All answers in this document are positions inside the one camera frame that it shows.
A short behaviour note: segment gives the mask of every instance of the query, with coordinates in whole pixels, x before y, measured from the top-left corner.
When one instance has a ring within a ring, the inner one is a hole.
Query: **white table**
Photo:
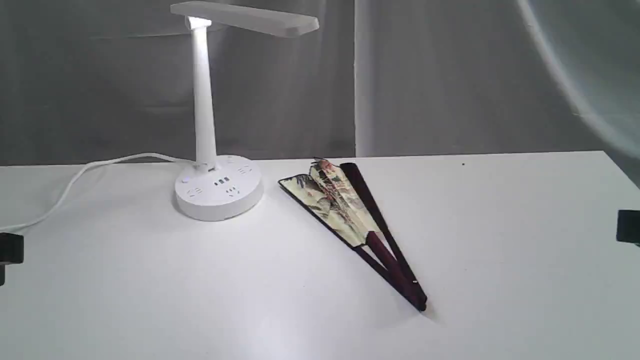
[[[356,162],[425,314],[278,188],[309,160],[260,161],[264,198],[218,223],[175,210],[180,165],[113,165],[27,232],[0,358],[640,357],[640,249],[615,241],[640,190],[604,153]],[[1,223],[43,212],[76,169],[0,168]]]

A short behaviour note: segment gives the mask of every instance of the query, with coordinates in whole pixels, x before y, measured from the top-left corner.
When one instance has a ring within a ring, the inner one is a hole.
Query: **lamp head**
[[[187,1],[171,5],[171,12],[189,17],[190,28],[202,27],[201,20],[258,31],[277,37],[298,37],[320,27],[313,16],[229,4]]]

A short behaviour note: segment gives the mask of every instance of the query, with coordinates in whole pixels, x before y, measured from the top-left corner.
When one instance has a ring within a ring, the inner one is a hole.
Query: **power cord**
[[[127,161],[127,160],[133,160],[133,159],[138,159],[138,158],[158,158],[158,159],[162,159],[162,160],[166,160],[166,161],[171,161],[174,163],[195,163],[194,161],[191,160],[185,160],[185,159],[179,159],[179,158],[173,158],[171,156],[167,156],[167,155],[162,155],[162,154],[156,154],[155,152],[144,152],[142,154],[135,154],[135,155],[129,155],[129,156],[123,156],[122,158],[117,158],[117,159],[111,159],[111,160],[100,160],[100,161],[93,161],[91,163],[87,163],[85,166],[83,166],[80,171],[78,171],[69,181],[69,183],[67,184],[67,187],[65,188],[65,191],[62,192],[62,194],[60,195],[60,197],[58,198],[58,201],[56,201],[55,205],[49,209],[46,213],[44,213],[42,216],[29,221],[29,222],[25,222],[23,224],[15,224],[15,225],[9,225],[9,226],[2,226],[0,227],[0,232],[2,231],[16,231],[25,227],[29,227],[29,226],[33,226],[43,220],[45,220],[47,217],[49,217],[49,215],[53,214],[54,211],[56,211],[60,205],[62,204],[62,202],[65,200],[65,198],[67,197],[69,190],[71,189],[71,186],[87,171],[90,170],[92,168],[95,167],[100,167],[103,165],[110,165],[110,164],[115,164],[115,163],[119,163],[122,161]]]

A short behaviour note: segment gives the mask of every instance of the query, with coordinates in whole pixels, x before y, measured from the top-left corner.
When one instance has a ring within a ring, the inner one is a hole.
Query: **round lamp base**
[[[215,170],[188,167],[175,180],[175,195],[182,212],[194,219],[219,221],[240,215],[262,198],[260,169],[242,156],[216,158]]]

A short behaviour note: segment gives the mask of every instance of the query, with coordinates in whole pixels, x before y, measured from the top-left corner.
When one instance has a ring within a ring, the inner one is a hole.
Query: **desk lamp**
[[[262,197],[258,166],[249,159],[216,154],[216,137],[209,77],[207,27],[213,22],[277,37],[297,37],[319,27],[315,17],[244,6],[188,1],[171,5],[186,17],[193,46],[196,163],[175,181],[180,210],[189,217],[217,221],[252,208]]]

